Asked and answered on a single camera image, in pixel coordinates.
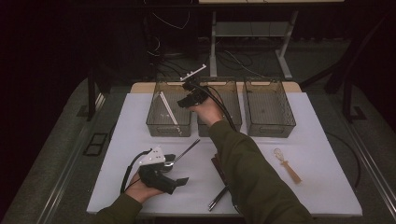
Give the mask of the person's right hand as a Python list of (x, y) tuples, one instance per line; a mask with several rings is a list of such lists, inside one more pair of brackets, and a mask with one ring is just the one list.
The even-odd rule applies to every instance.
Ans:
[(211, 98), (207, 98), (199, 105), (190, 106), (189, 110), (195, 112), (208, 127), (223, 119), (221, 109)]

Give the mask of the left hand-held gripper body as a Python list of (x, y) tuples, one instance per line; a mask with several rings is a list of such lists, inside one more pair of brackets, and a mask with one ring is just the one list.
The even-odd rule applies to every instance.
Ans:
[(141, 181), (150, 188), (172, 194), (177, 188), (176, 180), (164, 175), (173, 168), (164, 167), (165, 156), (159, 146), (152, 148), (139, 164), (139, 176)]

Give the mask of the metal spoon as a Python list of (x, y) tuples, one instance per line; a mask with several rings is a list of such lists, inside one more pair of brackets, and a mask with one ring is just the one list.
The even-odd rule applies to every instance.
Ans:
[(178, 157), (176, 157), (172, 161), (166, 161), (164, 163), (164, 167), (171, 167), (175, 163), (177, 163), (184, 155), (186, 155), (191, 149), (193, 149), (199, 142), (201, 141), (200, 138), (196, 139), (186, 150), (184, 150)]

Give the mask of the white metal desk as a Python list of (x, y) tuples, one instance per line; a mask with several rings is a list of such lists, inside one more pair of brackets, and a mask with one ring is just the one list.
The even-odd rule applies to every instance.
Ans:
[[(343, 3), (345, 0), (198, 0), (203, 6), (280, 6), (280, 5), (314, 5), (314, 4), (335, 4)], [(259, 21), (249, 22), (251, 31), (244, 28), (246, 22), (218, 22), (217, 11), (212, 10), (212, 24), (211, 24), (211, 49), (209, 56), (210, 76), (216, 77), (217, 70), (217, 56), (216, 56), (216, 42), (218, 37), (282, 37), (282, 45), (275, 50), (276, 59), (281, 68), (283, 77), (285, 79), (292, 79), (289, 66), (285, 59), (285, 54), (291, 39), (291, 35), (299, 14), (298, 9), (294, 9), (288, 21)]]

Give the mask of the wooden-handled knife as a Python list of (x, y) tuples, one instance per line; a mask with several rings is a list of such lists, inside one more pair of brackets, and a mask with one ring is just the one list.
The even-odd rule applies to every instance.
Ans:
[(217, 164), (219, 165), (219, 169), (220, 169), (221, 172), (224, 174), (224, 171), (223, 171), (223, 169), (222, 169), (222, 167), (221, 167), (220, 157), (219, 157), (219, 154), (218, 154), (218, 153), (215, 154), (215, 158), (216, 158), (216, 160), (217, 160)]

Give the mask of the person's left hand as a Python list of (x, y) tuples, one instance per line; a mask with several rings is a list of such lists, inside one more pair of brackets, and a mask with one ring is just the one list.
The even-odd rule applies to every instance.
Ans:
[(130, 181), (130, 185), (124, 191), (125, 194), (135, 199), (139, 203), (144, 203), (148, 199), (163, 194), (162, 191), (146, 186), (141, 180), (138, 173), (135, 173)]

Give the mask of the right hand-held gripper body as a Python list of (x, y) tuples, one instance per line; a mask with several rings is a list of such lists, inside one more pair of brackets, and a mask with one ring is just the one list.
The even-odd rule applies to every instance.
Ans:
[(206, 65), (203, 64), (201, 68), (198, 68), (195, 71), (190, 71), (186, 76), (184, 76), (180, 79), (180, 81), (182, 82), (182, 85), (185, 82), (194, 82), (195, 83), (195, 89), (193, 91), (189, 91), (187, 96), (183, 98), (183, 99), (192, 100), (193, 105), (201, 104), (207, 98), (207, 93), (205, 92), (205, 88), (203, 88), (200, 85), (200, 78), (195, 76), (197, 73), (204, 70), (205, 68), (206, 68)]

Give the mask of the white table mat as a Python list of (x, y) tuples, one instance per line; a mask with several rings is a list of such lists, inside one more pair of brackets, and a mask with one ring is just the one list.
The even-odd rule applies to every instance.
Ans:
[[(146, 118), (151, 103), (149, 93), (126, 96), (118, 122), (96, 180), (87, 210), (94, 214), (111, 205), (120, 194), (120, 186), (129, 165), (136, 166), (135, 156), (159, 146), (166, 154), (179, 156), (196, 139), (201, 141), (184, 155), (169, 172), (172, 179), (187, 177), (183, 187), (173, 194), (162, 194), (144, 203), (142, 215), (153, 217), (234, 217), (231, 196), (225, 194), (212, 211), (209, 203), (223, 188), (212, 157), (216, 149), (207, 137), (197, 132), (189, 137), (153, 137)], [(300, 202), (314, 217), (359, 217), (361, 205), (347, 181), (339, 161), (323, 132), (307, 95), (288, 95), (296, 126), (288, 138), (258, 137), (262, 155), (288, 184)], [(274, 154), (280, 148), (290, 167), (302, 179), (295, 184)]]

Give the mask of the wooden-handled fork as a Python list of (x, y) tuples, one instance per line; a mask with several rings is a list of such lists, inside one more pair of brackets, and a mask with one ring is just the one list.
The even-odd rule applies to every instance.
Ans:
[(223, 171), (222, 171), (222, 169), (220, 167), (219, 160), (216, 157), (214, 157), (214, 158), (211, 159), (211, 161), (212, 161), (216, 171), (218, 172), (219, 177), (221, 178), (223, 184), (225, 186), (227, 186), (227, 180), (226, 180), (225, 174), (223, 173)]

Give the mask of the black floor frame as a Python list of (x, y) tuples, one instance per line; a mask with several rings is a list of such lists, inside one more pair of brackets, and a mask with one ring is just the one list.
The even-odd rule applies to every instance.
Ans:
[(102, 153), (103, 147), (106, 143), (106, 133), (94, 133), (83, 151), (84, 156), (97, 157)]

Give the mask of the smoky clear plastic bin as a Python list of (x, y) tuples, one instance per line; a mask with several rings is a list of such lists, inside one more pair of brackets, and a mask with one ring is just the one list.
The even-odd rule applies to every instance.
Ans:
[(247, 134), (288, 138), (296, 126), (283, 83), (247, 77), (243, 86)]
[(187, 94), (177, 78), (157, 79), (146, 120), (151, 136), (189, 137), (191, 135), (191, 112), (177, 104)]
[(231, 121), (239, 132), (242, 125), (242, 116), (237, 92), (236, 81), (231, 77), (202, 77), (199, 80), (202, 87), (208, 87), (209, 92), (218, 100), (228, 115), (225, 121)]

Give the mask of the aluminium floor rail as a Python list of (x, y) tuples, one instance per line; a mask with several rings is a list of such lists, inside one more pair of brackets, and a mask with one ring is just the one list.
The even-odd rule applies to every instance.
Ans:
[(36, 224), (50, 224), (55, 212), (64, 196), (64, 192), (73, 175), (78, 159), (82, 156), (83, 149), (88, 145), (88, 138), (92, 134), (94, 123), (97, 121), (97, 115), (93, 115), (90, 121), (87, 121), (78, 133), (77, 142), (73, 145), (71, 153), (66, 161), (64, 168), (59, 174), (59, 178), (52, 188), (49, 198), (36, 222)]
[(391, 216), (396, 221), (396, 192), (390, 187), (389, 182), (383, 176), (369, 148), (364, 143), (363, 138), (359, 135), (357, 129), (353, 124), (345, 121), (346, 130), (348, 131), (352, 141), (354, 142), (358, 152), (358, 157), (361, 159), (369, 176), (374, 182), (382, 200), (388, 208)]

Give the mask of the black metal stand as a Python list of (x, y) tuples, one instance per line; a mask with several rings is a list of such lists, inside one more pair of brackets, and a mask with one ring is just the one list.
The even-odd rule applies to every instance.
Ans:
[(366, 116), (362, 112), (359, 106), (352, 104), (352, 80), (347, 77), (344, 82), (344, 93), (343, 93), (343, 115), (349, 123), (354, 120), (366, 120)]
[(88, 81), (88, 117), (87, 121), (91, 121), (96, 112), (96, 98), (100, 93), (109, 93), (111, 78), (100, 68), (92, 67), (87, 76)]

